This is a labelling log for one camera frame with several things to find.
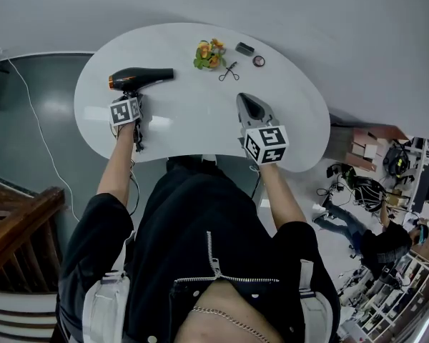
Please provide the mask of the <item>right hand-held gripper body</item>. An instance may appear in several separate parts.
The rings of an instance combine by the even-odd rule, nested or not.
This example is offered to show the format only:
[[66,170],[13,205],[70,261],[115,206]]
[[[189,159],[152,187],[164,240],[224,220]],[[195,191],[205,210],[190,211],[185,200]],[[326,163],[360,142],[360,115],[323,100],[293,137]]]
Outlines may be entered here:
[[272,108],[251,94],[239,93],[237,114],[242,126],[239,141],[248,158],[256,165],[281,161],[289,146],[285,127],[280,125]]

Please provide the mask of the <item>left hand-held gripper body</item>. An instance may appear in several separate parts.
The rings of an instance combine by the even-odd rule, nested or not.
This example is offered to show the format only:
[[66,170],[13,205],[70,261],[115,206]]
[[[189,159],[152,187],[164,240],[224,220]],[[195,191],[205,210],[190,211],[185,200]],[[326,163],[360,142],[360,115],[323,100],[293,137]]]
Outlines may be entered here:
[[110,123],[121,126],[141,118],[140,102],[137,97],[117,100],[109,105]]

